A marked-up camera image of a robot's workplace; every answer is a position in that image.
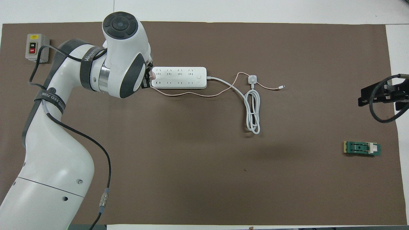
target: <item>white power strip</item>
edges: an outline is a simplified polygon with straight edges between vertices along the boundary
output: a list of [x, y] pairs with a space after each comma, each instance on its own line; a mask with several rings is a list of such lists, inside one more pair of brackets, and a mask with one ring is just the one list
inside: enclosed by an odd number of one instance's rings
[[154, 67], [151, 81], [157, 89], [204, 89], [207, 86], [205, 67]]

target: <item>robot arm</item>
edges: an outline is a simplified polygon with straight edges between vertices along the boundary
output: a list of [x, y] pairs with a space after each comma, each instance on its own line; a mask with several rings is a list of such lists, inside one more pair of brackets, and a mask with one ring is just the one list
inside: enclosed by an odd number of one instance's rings
[[56, 54], [26, 127], [23, 167], [0, 206], [2, 229], [66, 229], [78, 211], [94, 174], [88, 151], [50, 120], [41, 103], [58, 121], [73, 88], [107, 92], [125, 98], [143, 81], [149, 86], [151, 48], [142, 24], [131, 14], [115, 12], [103, 24], [103, 48], [79, 39], [59, 48], [81, 62]]

